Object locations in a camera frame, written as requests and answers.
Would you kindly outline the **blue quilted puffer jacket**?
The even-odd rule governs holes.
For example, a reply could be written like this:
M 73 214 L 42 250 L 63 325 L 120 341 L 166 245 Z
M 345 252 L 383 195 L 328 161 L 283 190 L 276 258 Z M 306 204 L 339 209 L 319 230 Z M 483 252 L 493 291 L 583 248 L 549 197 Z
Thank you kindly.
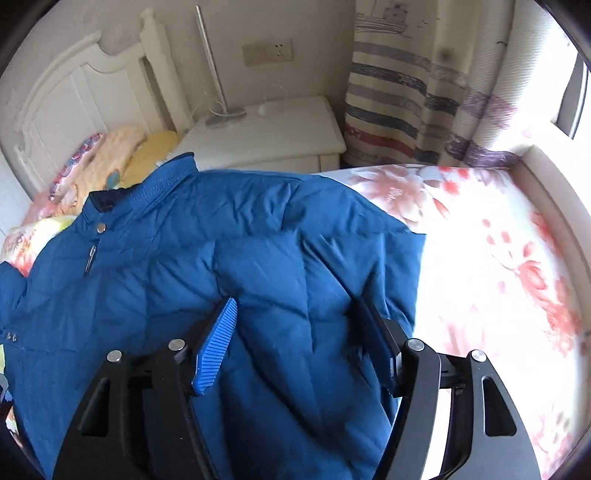
M 191 154 L 94 192 L 28 275 L 1 267 L 17 418 L 45 474 L 108 352 L 165 347 L 221 299 L 238 324 L 193 410 L 231 479 L 369 479 L 391 432 L 353 300 L 415 325 L 425 239 L 322 176 L 200 172 Z

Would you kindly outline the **floral bed quilt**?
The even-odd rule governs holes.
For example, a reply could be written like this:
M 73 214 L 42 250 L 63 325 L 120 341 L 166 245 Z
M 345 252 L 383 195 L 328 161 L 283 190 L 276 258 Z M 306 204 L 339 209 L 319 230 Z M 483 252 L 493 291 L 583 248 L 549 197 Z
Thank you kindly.
M 394 413 L 369 479 L 557 478 L 582 427 L 584 335 L 543 217 L 492 170 L 384 166 L 353 170 L 346 183 L 325 178 L 425 239 L 415 325 L 401 327 L 404 395 L 378 380 Z M 231 479 L 217 471 L 192 406 L 217 381 L 204 396 L 191 386 L 214 311 L 149 354 L 108 352 L 51 474 L 17 418 L 5 365 L 2 477 Z

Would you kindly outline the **white bedside table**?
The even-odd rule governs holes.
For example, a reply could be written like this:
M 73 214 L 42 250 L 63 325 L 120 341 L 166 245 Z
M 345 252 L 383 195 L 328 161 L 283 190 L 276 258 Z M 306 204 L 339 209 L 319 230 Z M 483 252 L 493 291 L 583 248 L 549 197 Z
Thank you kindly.
M 245 118 L 216 128 L 207 128 L 204 120 L 197 122 L 168 157 L 191 153 L 200 171 L 339 169 L 346 143 L 325 97 L 270 101 L 249 106 L 246 112 Z

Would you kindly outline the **cream fluffy pillow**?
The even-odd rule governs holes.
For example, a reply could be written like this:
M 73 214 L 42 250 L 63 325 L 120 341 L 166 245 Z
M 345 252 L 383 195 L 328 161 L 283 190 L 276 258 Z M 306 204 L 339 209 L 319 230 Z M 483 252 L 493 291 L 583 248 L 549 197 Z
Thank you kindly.
M 75 177 L 61 198 L 56 214 L 77 216 L 91 192 L 114 188 L 131 156 L 145 139 L 145 130 L 136 125 L 123 126 L 109 132 L 97 153 Z

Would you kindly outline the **slim white desk lamp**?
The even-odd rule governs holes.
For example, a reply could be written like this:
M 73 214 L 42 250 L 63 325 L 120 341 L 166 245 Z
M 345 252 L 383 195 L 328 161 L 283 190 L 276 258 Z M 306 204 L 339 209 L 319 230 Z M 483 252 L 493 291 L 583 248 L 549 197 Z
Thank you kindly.
M 211 109 L 209 109 L 209 113 L 207 114 L 205 119 L 205 126 L 207 128 L 216 128 L 228 121 L 245 118 L 247 112 L 243 107 L 228 107 L 228 100 L 226 100 L 225 98 L 224 90 L 221 84 L 221 78 L 219 77 L 213 51 L 211 48 L 211 40 L 209 39 L 207 33 L 204 12 L 202 11 L 200 5 L 195 6 L 195 17 L 197 17 L 198 33 L 200 35 L 202 47 L 204 47 L 206 63 L 209 69 L 209 73 L 211 74 L 211 80 L 214 86 L 214 102 L 217 105 L 217 109 L 214 109 L 214 107 L 211 107 Z

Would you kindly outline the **patterned round cushion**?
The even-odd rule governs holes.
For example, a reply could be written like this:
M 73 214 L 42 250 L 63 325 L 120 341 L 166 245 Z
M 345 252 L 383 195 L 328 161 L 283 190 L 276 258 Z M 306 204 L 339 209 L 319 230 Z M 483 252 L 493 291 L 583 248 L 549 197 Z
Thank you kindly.
M 97 132 L 86 138 L 68 158 L 56 174 L 48 190 L 48 199 L 57 204 L 69 191 L 83 170 L 94 159 L 106 139 L 106 135 Z

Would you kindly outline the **patterned window curtain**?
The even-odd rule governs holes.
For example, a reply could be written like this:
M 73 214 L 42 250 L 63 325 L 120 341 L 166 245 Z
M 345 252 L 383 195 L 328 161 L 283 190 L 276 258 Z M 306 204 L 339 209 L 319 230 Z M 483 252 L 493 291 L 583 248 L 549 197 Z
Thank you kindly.
M 344 160 L 511 167 L 557 118 L 576 57 L 534 1 L 360 1 Z

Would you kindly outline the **white wooden headboard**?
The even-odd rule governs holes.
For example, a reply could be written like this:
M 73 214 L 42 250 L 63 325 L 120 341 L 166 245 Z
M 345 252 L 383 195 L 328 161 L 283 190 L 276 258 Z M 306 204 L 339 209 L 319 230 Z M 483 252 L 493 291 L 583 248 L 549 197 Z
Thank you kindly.
M 14 151 L 35 191 L 45 189 L 75 148 L 97 132 L 139 125 L 184 134 L 192 115 L 164 26 L 147 8 L 137 42 L 105 53 L 96 31 L 59 54 L 30 90 L 15 122 Z

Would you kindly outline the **window with dark frame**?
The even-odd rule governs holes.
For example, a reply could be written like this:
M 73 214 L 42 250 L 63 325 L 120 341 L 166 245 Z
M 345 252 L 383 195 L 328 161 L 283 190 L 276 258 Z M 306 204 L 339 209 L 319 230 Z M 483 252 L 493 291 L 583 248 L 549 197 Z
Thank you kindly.
M 578 54 L 554 125 L 567 137 L 575 140 L 589 122 L 586 117 L 590 117 L 590 70 L 583 57 Z

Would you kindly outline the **wall power socket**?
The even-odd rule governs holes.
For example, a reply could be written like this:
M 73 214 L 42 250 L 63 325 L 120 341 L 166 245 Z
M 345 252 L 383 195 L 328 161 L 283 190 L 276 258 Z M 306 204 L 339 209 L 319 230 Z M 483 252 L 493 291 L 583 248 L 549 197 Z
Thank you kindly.
M 242 45 L 245 66 L 287 63 L 294 60 L 293 40 Z

